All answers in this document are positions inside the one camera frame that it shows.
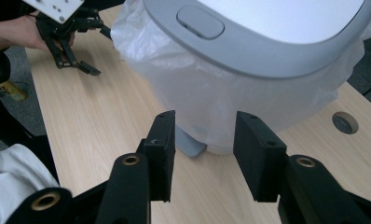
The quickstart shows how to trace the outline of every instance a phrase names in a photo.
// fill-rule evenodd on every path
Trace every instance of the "black chair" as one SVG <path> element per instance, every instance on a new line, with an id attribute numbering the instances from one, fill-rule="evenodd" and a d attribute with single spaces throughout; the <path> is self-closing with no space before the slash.
<path id="1" fill-rule="evenodd" d="M 0 83 L 8 81 L 10 71 L 10 61 L 2 50 L 0 51 Z M 0 140 L 12 146 L 32 137 L 33 135 L 7 111 L 0 100 Z"/>

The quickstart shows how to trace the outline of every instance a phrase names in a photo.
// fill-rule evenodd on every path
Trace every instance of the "gray floor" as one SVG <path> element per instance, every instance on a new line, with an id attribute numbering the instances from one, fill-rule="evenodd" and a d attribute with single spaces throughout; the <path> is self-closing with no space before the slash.
<path id="1" fill-rule="evenodd" d="M 11 48 L 7 51 L 11 60 L 11 78 L 19 87 L 26 90 L 29 97 L 24 102 L 15 102 L 2 94 L 2 101 L 8 111 L 20 121 L 32 134 L 45 134 L 46 130 L 42 119 L 40 107 L 34 90 L 29 64 L 23 48 Z M 365 98 L 371 102 L 371 39 L 365 41 L 365 56 L 354 68 L 349 83 Z M 7 148 L 0 142 L 0 150 Z"/>

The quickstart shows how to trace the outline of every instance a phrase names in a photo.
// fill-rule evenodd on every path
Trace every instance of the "white plastic bag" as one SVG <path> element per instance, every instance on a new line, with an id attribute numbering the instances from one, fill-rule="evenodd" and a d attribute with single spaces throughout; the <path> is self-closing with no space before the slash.
<path id="1" fill-rule="evenodd" d="M 151 83 L 176 124 L 216 154 L 232 152 L 237 111 L 261 118 L 273 131 L 308 118 L 337 98 L 337 89 L 364 55 L 371 25 L 341 57 L 315 74 L 263 79 L 230 73 L 164 34 L 142 0 L 127 0 L 112 27 L 120 57 Z"/>

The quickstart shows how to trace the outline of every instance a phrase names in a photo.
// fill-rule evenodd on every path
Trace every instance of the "trash can lid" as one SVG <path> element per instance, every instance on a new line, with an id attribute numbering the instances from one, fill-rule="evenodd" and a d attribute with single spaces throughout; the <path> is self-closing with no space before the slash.
<path id="1" fill-rule="evenodd" d="M 203 59 L 252 77 L 312 74 L 371 21 L 365 0 L 144 0 L 154 22 Z"/>

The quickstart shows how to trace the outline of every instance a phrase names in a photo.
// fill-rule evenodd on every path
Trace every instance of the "table surface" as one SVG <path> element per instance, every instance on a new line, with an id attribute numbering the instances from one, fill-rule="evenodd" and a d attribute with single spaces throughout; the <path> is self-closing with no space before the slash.
<path id="1" fill-rule="evenodd" d="M 101 12 L 109 27 L 120 7 Z M 62 187 L 74 196 L 108 179 L 114 160 L 135 152 L 154 117 L 165 110 L 148 82 L 119 59 L 97 31 L 76 34 L 78 60 L 97 67 L 93 77 L 58 69 L 50 55 L 27 49 L 38 101 Z M 345 134 L 332 122 L 351 114 L 359 130 Z M 371 104 L 349 84 L 318 114 L 278 133 L 287 154 L 321 161 L 346 190 L 371 201 Z M 152 223 L 280 223 L 276 203 L 256 203 L 233 155 L 177 150 L 172 201 L 152 203 Z"/>

